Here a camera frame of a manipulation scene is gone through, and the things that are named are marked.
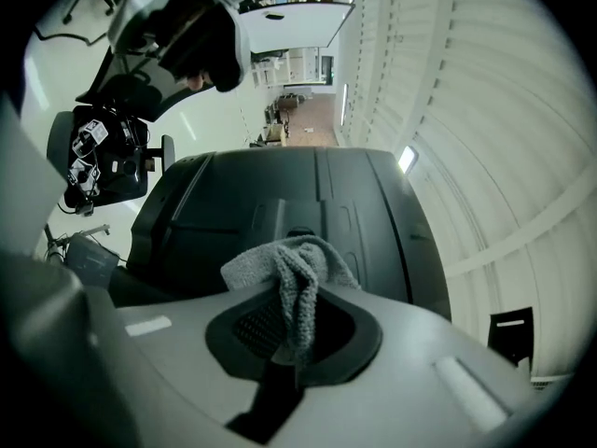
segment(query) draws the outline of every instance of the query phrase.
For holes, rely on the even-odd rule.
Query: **gray towel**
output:
[[[225,264],[220,272],[230,290],[269,280],[280,281],[286,344],[298,368],[311,360],[319,285],[361,288],[336,249],[312,235],[249,249]]]

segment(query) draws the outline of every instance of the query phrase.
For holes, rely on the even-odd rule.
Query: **white floor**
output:
[[[42,35],[68,32],[92,40],[106,31],[110,17],[104,14],[106,5],[102,0],[81,0],[73,20],[62,25],[62,15],[72,1],[61,0],[38,24]],[[76,106],[75,98],[89,88],[107,48],[106,39],[88,48],[73,39],[41,42],[32,36],[25,58],[27,86],[21,122],[43,155],[56,114]],[[248,147],[249,140],[257,138],[265,124],[264,108],[277,94],[276,89],[256,89],[248,74],[235,91],[205,91],[171,108],[150,125],[151,140],[157,145],[163,134],[169,134],[174,139],[178,159]],[[149,190],[160,175],[160,169],[149,174]],[[125,259],[131,249],[131,225],[144,201],[141,198],[99,207],[91,217],[66,215],[57,206],[49,225],[54,236],[58,236],[110,224],[111,234],[99,234],[97,238]]]

